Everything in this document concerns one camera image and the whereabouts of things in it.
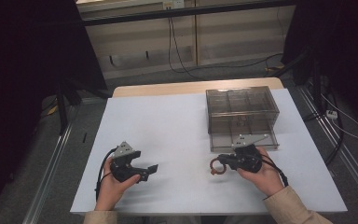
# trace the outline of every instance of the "transparent plastic box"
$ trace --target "transparent plastic box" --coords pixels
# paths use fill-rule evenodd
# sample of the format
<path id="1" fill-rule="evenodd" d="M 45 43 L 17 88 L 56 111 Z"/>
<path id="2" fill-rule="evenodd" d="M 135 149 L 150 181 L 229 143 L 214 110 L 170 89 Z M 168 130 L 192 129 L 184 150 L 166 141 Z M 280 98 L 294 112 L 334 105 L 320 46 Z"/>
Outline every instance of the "transparent plastic box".
<path id="1" fill-rule="evenodd" d="M 240 134 L 268 134 L 255 145 L 278 148 L 273 126 L 279 109 L 269 87 L 207 90 L 206 100 L 212 152 L 232 152 Z"/>

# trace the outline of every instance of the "person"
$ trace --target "person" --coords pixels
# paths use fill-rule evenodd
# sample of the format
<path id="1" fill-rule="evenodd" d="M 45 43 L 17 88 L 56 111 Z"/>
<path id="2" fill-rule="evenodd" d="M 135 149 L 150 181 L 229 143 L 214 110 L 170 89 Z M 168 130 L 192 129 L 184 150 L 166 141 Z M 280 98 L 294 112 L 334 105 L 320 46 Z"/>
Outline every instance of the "person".
<path id="1" fill-rule="evenodd" d="M 262 155 L 269 158 L 269 154 L 264 148 L 258 147 L 257 149 Z M 110 173 L 111 162 L 112 158 L 106 161 L 103 167 L 104 174 Z M 264 200 L 264 204 L 277 223 L 331 223 L 318 213 L 308 210 L 290 186 L 283 186 L 278 172 L 264 162 L 260 171 L 255 174 L 241 168 L 237 172 L 242 178 L 253 182 L 261 192 L 266 194 L 267 198 Z M 134 175 L 122 183 L 118 182 L 112 175 L 104 178 L 95 209 L 86 214 L 84 224 L 116 224 L 115 205 L 126 189 L 134 185 L 139 178 L 139 175 Z"/>

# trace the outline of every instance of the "sleeve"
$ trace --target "sleeve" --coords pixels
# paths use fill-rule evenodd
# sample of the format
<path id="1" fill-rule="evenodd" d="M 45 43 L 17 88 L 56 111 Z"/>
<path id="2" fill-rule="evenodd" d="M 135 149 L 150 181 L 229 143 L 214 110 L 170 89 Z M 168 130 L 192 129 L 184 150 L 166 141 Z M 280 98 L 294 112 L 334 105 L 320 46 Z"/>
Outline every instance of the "sleeve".
<path id="1" fill-rule="evenodd" d="M 91 211 L 86 213 L 83 224 L 117 224 L 114 211 Z"/>
<path id="2" fill-rule="evenodd" d="M 331 223 L 318 213 L 308 210 L 290 186 L 268 197 L 264 204 L 277 223 Z"/>

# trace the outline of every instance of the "cable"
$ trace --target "cable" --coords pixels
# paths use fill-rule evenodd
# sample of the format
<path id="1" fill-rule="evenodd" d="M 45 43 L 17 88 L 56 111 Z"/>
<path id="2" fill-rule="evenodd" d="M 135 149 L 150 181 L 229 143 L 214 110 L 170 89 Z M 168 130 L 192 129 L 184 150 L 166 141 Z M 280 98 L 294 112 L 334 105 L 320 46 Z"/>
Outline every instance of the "cable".
<path id="1" fill-rule="evenodd" d="M 243 68 L 243 67 L 249 67 L 249 66 L 253 66 L 253 65 L 256 65 L 256 64 L 259 64 L 259 63 L 263 63 L 273 57 L 276 57 L 276 56 L 280 56 L 280 55 L 283 55 L 283 53 L 276 53 L 276 54 L 272 54 L 272 55 L 269 55 L 267 58 L 263 59 L 263 60 L 260 60 L 260 61 L 257 61 L 255 63 L 249 63 L 249 64 L 245 64 L 245 65 L 214 65 L 214 66 L 205 66 L 205 67 L 195 67 L 195 68 L 191 68 L 191 69 L 188 69 L 188 68 L 185 68 L 183 66 L 183 63 L 182 63 L 182 60 L 181 60 L 181 57 L 180 57 L 180 54 L 179 54 L 179 50 L 178 50 L 178 47 L 177 47 L 177 44 L 176 44 L 176 38 L 175 38 L 175 33 L 174 33 L 174 27 L 173 27 L 173 21 L 172 21 L 172 18 L 168 18 L 168 22 L 170 24 L 170 46 L 169 46 L 169 49 L 168 49 L 168 62 L 170 64 L 170 68 L 173 70 L 173 72 L 175 73 L 188 73 L 189 72 L 192 72 L 192 71 L 195 71 L 195 70 L 199 70 L 199 69 L 208 69 L 208 68 Z M 179 60 L 181 62 L 181 65 L 182 67 L 184 68 L 185 71 L 179 71 L 179 70 L 175 70 L 173 67 L 172 67 L 172 63 L 171 63 L 171 37 L 172 37 L 172 34 L 173 34 L 173 38 L 174 38 L 174 42 L 175 42 L 175 46 L 176 46 L 176 52 L 179 56 Z"/>
<path id="2" fill-rule="evenodd" d="M 312 93 L 312 95 L 315 94 L 314 89 L 313 89 L 313 87 L 314 87 L 313 82 L 314 82 L 314 80 L 313 80 L 312 78 L 310 78 L 310 80 L 307 82 L 307 84 L 309 84 L 309 85 L 307 86 L 307 89 Z M 321 89 L 321 93 L 320 93 L 321 96 L 325 96 L 325 95 L 328 95 L 328 94 L 332 94 L 332 93 L 329 93 L 329 92 L 331 92 L 330 86 L 325 86 L 324 79 L 323 79 L 323 83 L 322 83 L 322 84 L 323 84 L 323 85 L 321 85 L 321 86 L 323 86 L 323 87 L 326 89 L 326 91 L 325 91 L 325 92 L 322 92 L 322 89 Z M 324 102 L 324 105 L 323 105 L 322 102 L 321 102 L 321 109 L 317 109 L 316 112 L 317 112 L 317 113 L 323 113 L 323 111 L 327 110 L 327 106 L 328 106 L 328 103 L 327 103 L 327 102 Z"/>
<path id="3" fill-rule="evenodd" d="M 266 59 L 264 59 L 263 61 L 265 61 L 266 63 L 266 74 L 264 75 L 264 77 L 267 77 L 269 75 L 269 59 L 275 57 L 275 56 L 278 56 L 278 55 L 282 55 L 282 53 L 277 53 L 277 54 L 273 54 L 273 55 L 270 55 L 268 56 Z"/>
<path id="4" fill-rule="evenodd" d="M 281 20 L 279 19 L 279 11 L 280 11 L 280 9 L 281 9 L 281 7 L 278 7 L 278 11 L 277 11 L 277 20 L 278 20 L 279 26 L 281 27 L 281 31 L 282 31 L 282 42 L 283 42 L 283 45 L 284 45 L 284 33 L 283 33 L 283 27 L 282 27 Z"/>
<path id="5" fill-rule="evenodd" d="M 343 115 L 347 116 L 348 118 L 350 118 L 351 120 L 353 120 L 353 122 L 355 122 L 355 123 L 358 125 L 358 122 L 357 122 L 356 120 L 354 120 L 353 118 L 351 118 L 351 116 L 349 116 L 348 114 L 344 113 L 342 110 L 338 109 L 336 106 L 334 106 L 334 105 L 333 105 L 326 97 L 324 97 L 323 95 L 322 95 L 322 97 L 325 99 L 325 101 L 326 101 L 328 104 L 330 104 L 332 107 L 334 107 L 337 111 L 341 112 Z M 348 132 L 345 131 L 344 129 L 338 127 L 338 126 L 336 125 L 336 123 L 333 121 L 333 119 L 331 119 L 331 120 L 332 120 L 333 124 L 334 124 L 337 128 L 339 128 L 342 132 L 344 132 L 344 133 L 346 133 L 346 134 L 348 134 L 348 135 L 350 135 L 350 136 L 352 136 L 352 137 L 358 138 L 357 135 L 354 135 L 354 134 L 352 134 L 352 133 L 348 133 Z"/>
<path id="6" fill-rule="evenodd" d="M 113 149 L 111 149 L 106 156 L 103 158 L 103 163 L 101 164 L 101 168 L 100 168 L 100 172 L 98 173 L 98 180 L 97 180 L 97 187 L 95 188 L 95 200 L 98 200 L 98 196 L 100 195 L 100 188 L 101 188 L 101 183 L 103 182 L 103 179 L 108 176 L 111 175 L 112 173 L 106 174 L 103 176 L 103 178 L 101 178 L 101 175 L 103 174 L 103 166 L 106 163 L 107 158 L 109 157 L 110 154 L 114 153 L 116 151 L 118 147 L 115 147 Z"/>
<path id="7" fill-rule="evenodd" d="M 270 160 L 270 161 L 266 161 L 266 160 L 257 158 L 256 156 L 253 156 L 253 155 L 247 155 L 247 156 L 252 157 L 253 159 L 256 159 L 258 161 L 262 161 L 265 164 L 267 164 L 267 165 L 271 166 L 272 168 L 274 168 L 278 172 L 278 174 L 281 176 L 281 179 L 282 179 L 282 182 L 283 182 L 284 186 L 285 187 L 289 186 L 289 182 L 287 181 L 286 175 L 283 173 L 283 171 L 280 168 L 278 168 L 277 165 L 275 165 L 275 162 L 270 157 L 261 154 L 262 157 L 265 157 L 265 158 Z"/>
<path id="8" fill-rule="evenodd" d="M 202 77 L 195 77 L 195 76 L 191 75 L 191 74 L 186 70 L 185 66 L 184 66 L 183 63 L 182 63 L 182 58 L 180 57 L 178 45 L 177 45 L 177 43 L 176 43 L 175 29 L 174 29 L 174 27 L 173 27 L 173 20 L 172 20 L 172 18 L 168 18 L 168 23 L 170 24 L 170 49 L 169 49 L 168 61 L 169 61 L 169 63 L 170 63 L 171 69 L 175 72 L 175 70 L 172 68 L 172 65 L 171 65 L 171 26 L 172 26 L 172 34 L 173 34 L 173 40 L 174 40 L 174 42 L 175 42 L 176 53 L 177 53 L 177 55 L 178 55 L 178 57 L 179 57 L 179 62 L 180 62 L 180 64 L 182 65 L 183 69 L 186 71 L 186 73 L 187 73 L 189 76 L 191 76 L 191 77 L 193 77 L 193 78 L 195 78 L 195 79 L 200 79 L 200 80 L 206 81 L 206 79 L 204 79 L 204 78 L 202 78 Z"/>
<path id="9" fill-rule="evenodd" d="M 337 100 L 336 100 L 335 95 L 332 94 L 332 96 L 333 96 L 334 104 L 337 105 Z M 343 127 L 341 116 L 338 113 L 339 112 L 337 112 L 338 124 L 340 127 Z M 334 160 L 334 158 L 336 157 L 336 155 L 339 152 L 339 149 L 341 148 L 343 141 L 344 141 L 344 132 L 340 131 L 336 147 L 333 149 L 333 151 L 330 153 L 330 155 L 328 155 L 327 158 L 324 160 L 324 163 L 326 166 L 330 165 L 330 163 Z"/>

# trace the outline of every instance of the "orange ring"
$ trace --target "orange ring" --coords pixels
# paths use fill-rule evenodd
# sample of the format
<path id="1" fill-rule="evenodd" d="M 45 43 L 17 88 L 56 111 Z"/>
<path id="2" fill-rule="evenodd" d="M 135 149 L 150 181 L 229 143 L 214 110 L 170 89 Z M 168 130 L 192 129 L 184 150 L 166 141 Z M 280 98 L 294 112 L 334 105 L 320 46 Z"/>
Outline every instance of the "orange ring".
<path id="1" fill-rule="evenodd" d="M 226 172 L 227 167 L 225 164 L 223 165 L 223 171 L 217 171 L 216 169 L 213 168 L 213 163 L 217 161 L 217 158 L 214 158 L 213 160 L 211 160 L 211 162 L 209 163 L 209 167 L 211 167 L 211 175 L 222 175 L 223 173 Z"/>

